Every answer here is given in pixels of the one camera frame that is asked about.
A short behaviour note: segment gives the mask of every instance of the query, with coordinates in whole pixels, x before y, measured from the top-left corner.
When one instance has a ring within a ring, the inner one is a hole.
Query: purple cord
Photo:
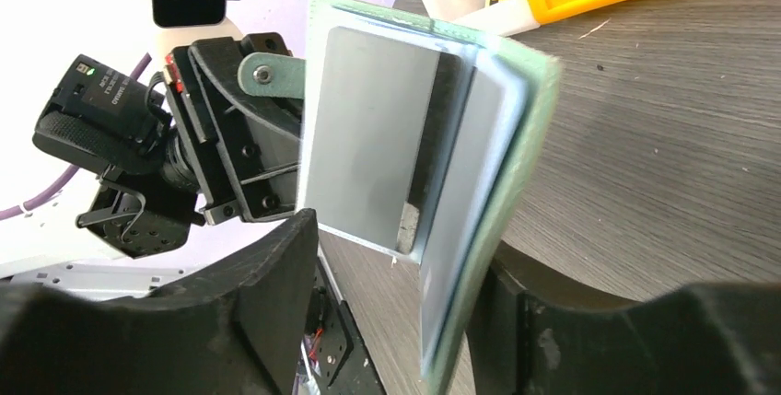
[[[141,74],[146,70],[146,68],[149,66],[149,63],[152,62],[152,56],[149,55],[149,53],[145,54],[144,57],[141,58],[141,62],[139,62],[132,72],[130,72],[130,78],[133,80],[138,80],[139,77],[141,77]],[[52,197],[59,192],[66,184],[67,182],[71,181],[71,179],[75,176],[75,174],[78,172],[78,167],[76,165],[71,165],[68,167],[65,172],[52,183],[48,188],[43,190],[40,194],[36,195],[35,197],[27,200],[24,202],[24,207],[26,210],[31,211],[47,202],[49,202]],[[0,211],[0,221],[7,220],[12,217],[16,217],[17,215],[24,214],[24,211],[22,211],[22,208],[19,207],[19,205],[12,206],[8,209],[4,209],[3,211]]]

